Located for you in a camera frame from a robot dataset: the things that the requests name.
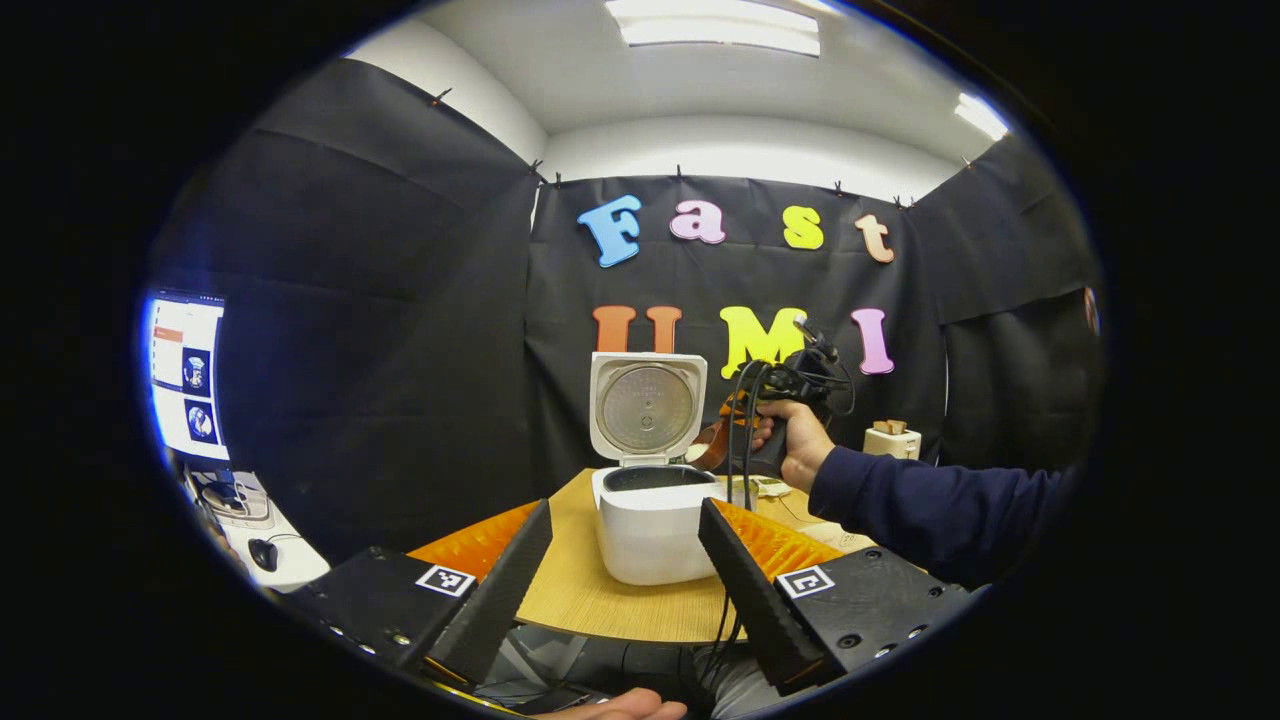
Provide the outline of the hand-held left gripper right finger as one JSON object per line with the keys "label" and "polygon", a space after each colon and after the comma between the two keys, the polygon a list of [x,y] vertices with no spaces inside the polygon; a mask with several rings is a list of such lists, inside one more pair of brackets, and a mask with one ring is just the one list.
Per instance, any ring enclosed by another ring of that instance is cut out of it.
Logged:
{"label": "hand-held left gripper right finger", "polygon": [[860,679],[929,639],[975,598],[883,547],[837,553],[718,498],[703,501],[698,538],[781,696]]}

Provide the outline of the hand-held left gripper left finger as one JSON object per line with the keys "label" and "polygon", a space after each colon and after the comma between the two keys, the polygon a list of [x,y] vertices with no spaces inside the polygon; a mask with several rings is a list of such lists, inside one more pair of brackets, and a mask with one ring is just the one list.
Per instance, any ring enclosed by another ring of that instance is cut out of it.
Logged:
{"label": "hand-held left gripper left finger", "polygon": [[412,553],[369,547],[276,601],[384,669],[472,691],[552,539],[550,503],[540,498]]}

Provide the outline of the white rice cooker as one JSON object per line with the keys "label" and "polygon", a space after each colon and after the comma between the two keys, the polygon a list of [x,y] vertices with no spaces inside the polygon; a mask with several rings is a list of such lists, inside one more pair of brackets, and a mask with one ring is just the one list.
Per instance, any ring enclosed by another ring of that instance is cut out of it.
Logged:
{"label": "white rice cooker", "polygon": [[705,500],[724,500],[726,482],[684,461],[705,392],[699,355],[591,355],[588,428],[609,460],[591,474],[596,541],[618,582],[666,585],[714,573],[698,532]]}

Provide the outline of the white toaster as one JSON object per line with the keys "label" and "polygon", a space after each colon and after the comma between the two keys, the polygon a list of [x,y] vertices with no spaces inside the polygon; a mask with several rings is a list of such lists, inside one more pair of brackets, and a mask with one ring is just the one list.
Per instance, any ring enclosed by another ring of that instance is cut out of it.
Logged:
{"label": "white toaster", "polygon": [[922,433],[910,429],[904,420],[874,420],[864,434],[861,451],[869,455],[919,460]]}

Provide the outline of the white side desk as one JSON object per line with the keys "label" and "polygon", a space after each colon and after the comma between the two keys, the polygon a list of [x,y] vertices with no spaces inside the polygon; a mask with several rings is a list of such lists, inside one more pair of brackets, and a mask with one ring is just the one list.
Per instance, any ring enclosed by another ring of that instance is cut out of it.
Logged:
{"label": "white side desk", "polygon": [[[183,469],[186,493],[215,547],[256,585],[288,593],[325,574],[330,565],[303,538],[252,471]],[[247,542],[273,541],[279,566],[266,573],[250,559]]]}

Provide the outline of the black backdrop cloth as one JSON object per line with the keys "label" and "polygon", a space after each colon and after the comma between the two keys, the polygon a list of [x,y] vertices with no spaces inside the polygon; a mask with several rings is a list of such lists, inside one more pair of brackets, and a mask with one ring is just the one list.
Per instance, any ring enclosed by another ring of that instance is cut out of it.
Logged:
{"label": "black backdrop cloth", "polygon": [[192,184],[154,281],[223,301],[212,442],[328,562],[410,551],[602,465],[588,368],[614,346],[707,360],[703,419],[805,311],[860,448],[902,418],[928,462],[1060,469],[1102,386],[1082,228],[1007,140],[913,208],[812,184],[622,176],[541,184],[410,82],[339,60]]}

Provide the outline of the small ceiling light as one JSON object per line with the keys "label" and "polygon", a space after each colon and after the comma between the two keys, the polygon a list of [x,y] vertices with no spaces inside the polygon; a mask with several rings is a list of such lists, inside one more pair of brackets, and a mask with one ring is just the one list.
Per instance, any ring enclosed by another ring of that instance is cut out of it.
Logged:
{"label": "small ceiling light", "polygon": [[960,92],[954,114],[965,120],[993,142],[1002,140],[1010,133],[1004,118],[984,100],[970,94]]}

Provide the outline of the long ceiling light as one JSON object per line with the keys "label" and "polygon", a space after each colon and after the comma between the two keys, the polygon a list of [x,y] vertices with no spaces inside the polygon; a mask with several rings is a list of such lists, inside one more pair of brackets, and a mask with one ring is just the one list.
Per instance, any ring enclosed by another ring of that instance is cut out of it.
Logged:
{"label": "long ceiling light", "polygon": [[753,0],[605,0],[632,47],[716,44],[820,55],[815,18]]}

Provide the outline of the computer monitor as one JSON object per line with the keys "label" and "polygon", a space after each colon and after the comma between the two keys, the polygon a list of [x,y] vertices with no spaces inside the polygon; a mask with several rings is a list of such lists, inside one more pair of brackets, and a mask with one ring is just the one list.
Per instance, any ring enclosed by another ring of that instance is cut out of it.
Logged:
{"label": "computer monitor", "polygon": [[230,461],[218,402],[224,316],[221,297],[156,288],[143,324],[159,437],[175,454],[214,466]]}

